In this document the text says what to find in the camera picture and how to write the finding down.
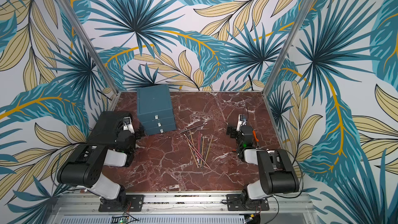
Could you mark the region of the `teal drawer cabinet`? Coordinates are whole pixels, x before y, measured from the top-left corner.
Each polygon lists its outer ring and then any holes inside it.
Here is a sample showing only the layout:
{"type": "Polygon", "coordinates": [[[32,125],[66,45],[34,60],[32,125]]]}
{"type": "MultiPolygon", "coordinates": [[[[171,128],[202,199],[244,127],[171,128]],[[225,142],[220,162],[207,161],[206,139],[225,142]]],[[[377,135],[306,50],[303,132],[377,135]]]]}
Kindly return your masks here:
{"type": "Polygon", "coordinates": [[[176,130],[168,85],[137,90],[137,117],[148,136],[176,130]]]}

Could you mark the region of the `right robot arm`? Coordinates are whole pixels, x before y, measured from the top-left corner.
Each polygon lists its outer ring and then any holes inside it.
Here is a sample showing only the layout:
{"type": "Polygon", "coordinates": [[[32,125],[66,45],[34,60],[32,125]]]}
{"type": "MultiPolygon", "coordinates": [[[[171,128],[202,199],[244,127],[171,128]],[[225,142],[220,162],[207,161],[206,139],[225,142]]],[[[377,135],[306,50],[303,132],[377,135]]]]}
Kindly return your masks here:
{"type": "Polygon", "coordinates": [[[227,135],[236,139],[238,158],[258,166],[259,172],[259,179],[245,186],[240,194],[227,195],[229,211],[268,210],[268,198],[299,191],[299,180],[286,150],[258,148],[257,136],[249,125],[228,126],[227,135]]]}

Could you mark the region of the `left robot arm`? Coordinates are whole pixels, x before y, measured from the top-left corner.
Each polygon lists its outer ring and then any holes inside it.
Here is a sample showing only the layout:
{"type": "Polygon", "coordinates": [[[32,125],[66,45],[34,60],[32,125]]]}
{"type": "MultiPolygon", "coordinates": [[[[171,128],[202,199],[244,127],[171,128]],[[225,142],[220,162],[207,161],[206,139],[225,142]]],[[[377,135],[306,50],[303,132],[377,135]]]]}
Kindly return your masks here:
{"type": "Polygon", "coordinates": [[[136,140],[130,112],[102,112],[84,144],[78,145],[57,172],[57,181],[86,189],[99,196],[99,211],[127,209],[131,201],[126,189],[102,172],[104,166],[129,167],[134,159],[136,140]]]}

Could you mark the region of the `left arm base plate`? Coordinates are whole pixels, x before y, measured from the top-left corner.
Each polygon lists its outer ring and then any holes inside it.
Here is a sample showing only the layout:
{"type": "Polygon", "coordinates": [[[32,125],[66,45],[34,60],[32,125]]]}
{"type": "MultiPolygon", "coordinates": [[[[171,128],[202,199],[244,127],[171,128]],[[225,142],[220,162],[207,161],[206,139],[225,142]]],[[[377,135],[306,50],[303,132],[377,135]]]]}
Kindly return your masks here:
{"type": "Polygon", "coordinates": [[[126,195],[117,199],[100,198],[99,212],[141,212],[144,195],[126,195]]]}

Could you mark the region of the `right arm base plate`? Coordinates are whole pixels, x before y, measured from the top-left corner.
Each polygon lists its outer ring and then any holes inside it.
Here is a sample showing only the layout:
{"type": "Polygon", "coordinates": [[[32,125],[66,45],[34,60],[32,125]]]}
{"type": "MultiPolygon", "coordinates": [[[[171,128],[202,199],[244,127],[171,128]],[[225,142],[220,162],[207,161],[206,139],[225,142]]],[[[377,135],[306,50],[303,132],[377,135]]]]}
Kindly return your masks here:
{"type": "Polygon", "coordinates": [[[224,203],[228,211],[269,211],[269,204],[266,200],[252,200],[243,194],[228,194],[224,203]]]}

